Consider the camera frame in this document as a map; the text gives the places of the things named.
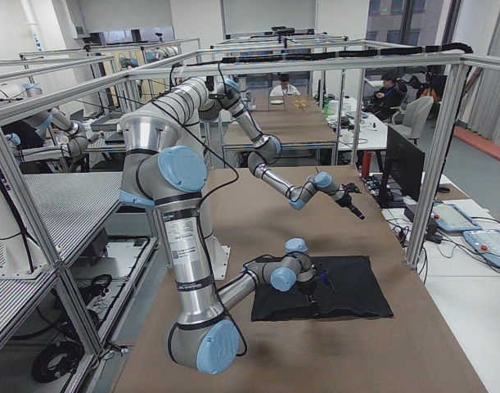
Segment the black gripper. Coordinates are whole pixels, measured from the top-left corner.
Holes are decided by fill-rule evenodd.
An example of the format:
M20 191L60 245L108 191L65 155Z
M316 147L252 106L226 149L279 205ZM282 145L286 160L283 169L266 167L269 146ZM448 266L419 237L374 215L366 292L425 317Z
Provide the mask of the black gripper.
M297 283L298 284L305 284L308 283L310 280L315 279L318 276L318 272L320 270L321 265L319 263L313 262L310 267L305 270L301 271L298 276L297 276ZM306 296L309 304L311 305L316 305L318 303L318 300L315 295L310 294Z
M360 220L365 220L364 214L353 205L352 198L346 191L338 189L335 194L335 202L340 207L350 209L350 211Z

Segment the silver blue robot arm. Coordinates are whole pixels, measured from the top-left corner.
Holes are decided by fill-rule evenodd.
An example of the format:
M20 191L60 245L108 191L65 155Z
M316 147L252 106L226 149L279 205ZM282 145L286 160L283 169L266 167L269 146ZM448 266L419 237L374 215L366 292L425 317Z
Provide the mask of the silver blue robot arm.
M173 135L169 146L159 155L162 176L173 188L192 193L200 192L204 187L206 168L203 159L191 148L176 147L175 143L183 131L190 131L194 115L205 120L216 117L222 110L230 112L252 142L253 151L248 158L250 172L280 192L294 209L302 209L317 192L323 192L359 219L364 218L349 192L336 184L327 172L312 175L303 185L295 186L270 168L282 153L281 142L276 136L262 131L242 103L238 86L230 79L214 84L211 78L190 78L145 105L144 111L155 118L155 129Z
M128 133L130 162L124 167L120 197L161 213L173 261L181 312L165 348L177 364L204 374L222 373L244 343L229 310L263 283L286 292L312 280L315 268L307 247L296 239L280 260L249 262L237 279L218 289L200 233L198 205L207 179L203 159L177 144L182 128L165 116L136 111L122 118L121 127Z

